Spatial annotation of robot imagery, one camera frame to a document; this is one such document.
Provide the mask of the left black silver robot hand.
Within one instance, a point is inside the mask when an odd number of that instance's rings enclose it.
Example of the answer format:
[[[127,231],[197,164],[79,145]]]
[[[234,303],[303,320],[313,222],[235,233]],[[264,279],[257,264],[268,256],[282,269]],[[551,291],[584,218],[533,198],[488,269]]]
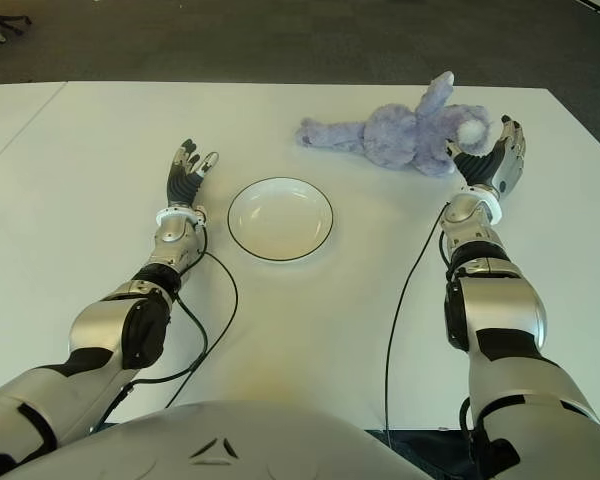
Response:
[[[202,157],[193,140],[186,139],[176,150],[169,170],[166,183],[168,206],[192,206],[205,177],[218,161],[217,152]]]

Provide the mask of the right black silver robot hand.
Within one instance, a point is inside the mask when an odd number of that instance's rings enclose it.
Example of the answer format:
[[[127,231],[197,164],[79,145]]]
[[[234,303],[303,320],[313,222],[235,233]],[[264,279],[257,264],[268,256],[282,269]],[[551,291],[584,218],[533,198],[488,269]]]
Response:
[[[499,199],[509,195],[524,170],[526,140],[520,123],[508,115],[501,117],[502,131],[492,150],[478,156],[462,151],[447,139],[446,152],[469,187],[479,186]]]

